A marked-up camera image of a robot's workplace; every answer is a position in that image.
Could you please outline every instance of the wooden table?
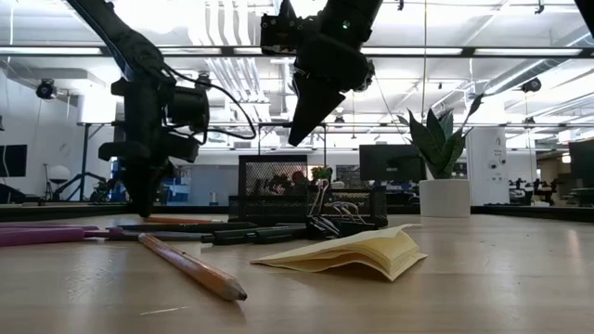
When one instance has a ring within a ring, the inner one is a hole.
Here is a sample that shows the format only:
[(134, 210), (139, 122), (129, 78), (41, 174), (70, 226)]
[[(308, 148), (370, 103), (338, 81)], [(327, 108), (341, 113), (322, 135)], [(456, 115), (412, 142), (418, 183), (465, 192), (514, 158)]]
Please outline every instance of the wooden table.
[(177, 244), (237, 276), (249, 294), (238, 303), (134, 242), (0, 249), (0, 333), (594, 332), (594, 225), (391, 218), (406, 223), (423, 224), (407, 232), (429, 257), (394, 283), (365, 267), (307, 274), (249, 264), (307, 241), (202, 253), (197, 244)]

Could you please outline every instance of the desk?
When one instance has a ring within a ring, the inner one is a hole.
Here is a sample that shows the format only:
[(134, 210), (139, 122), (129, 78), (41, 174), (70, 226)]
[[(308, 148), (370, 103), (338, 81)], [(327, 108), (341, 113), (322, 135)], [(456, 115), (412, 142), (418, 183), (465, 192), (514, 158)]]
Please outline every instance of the desk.
[[(392, 225), (406, 223), (423, 223), (407, 232), (429, 257), (394, 283), (361, 267), (308, 274), (248, 264), (305, 240), (204, 250), (203, 261), (239, 278), (249, 294), (239, 303), (220, 300), (133, 242), (0, 249), (1, 332), (594, 331), (594, 225), (479, 215), (391, 217)], [(198, 251), (196, 244), (176, 246)]]

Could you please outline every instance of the computer monitor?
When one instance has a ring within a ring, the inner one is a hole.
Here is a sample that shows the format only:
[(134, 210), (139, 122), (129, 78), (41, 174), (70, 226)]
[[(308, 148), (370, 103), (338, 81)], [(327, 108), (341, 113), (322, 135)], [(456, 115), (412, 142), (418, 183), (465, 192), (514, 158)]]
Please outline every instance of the computer monitor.
[(412, 145), (361, 145), (359, 164), (363, 181), (418, 182), (425, 165)]
[(594, 140), (569, 143), (572, 177), (594, 182)]
[(0, 177), (24, 177), (27, 174), (27, 146), (0, 146)]

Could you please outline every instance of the white plant pot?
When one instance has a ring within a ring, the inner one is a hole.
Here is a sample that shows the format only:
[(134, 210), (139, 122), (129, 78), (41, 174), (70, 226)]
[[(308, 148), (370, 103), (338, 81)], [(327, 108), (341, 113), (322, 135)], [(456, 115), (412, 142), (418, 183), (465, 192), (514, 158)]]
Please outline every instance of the white plant pot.
[(471, 215), (471, 184), (468, 180), (420, 181), (420, 215), (466, 218)]

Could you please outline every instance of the pencil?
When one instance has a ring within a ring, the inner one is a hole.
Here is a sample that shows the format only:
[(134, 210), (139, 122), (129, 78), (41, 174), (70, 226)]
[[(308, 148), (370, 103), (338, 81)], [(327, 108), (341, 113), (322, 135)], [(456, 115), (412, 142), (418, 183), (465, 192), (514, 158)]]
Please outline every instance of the pencil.
[(161, 224), (210, 224), (212, 220), (188, 219), (188, 218), (169, 218), (169, 217), (149, 217), (145, 218), (146, 223)]
[(248, 298), (233, 276), (145, 233), (138, 236), (138, 241), (221, 298), (228, 301), (245, 301)]

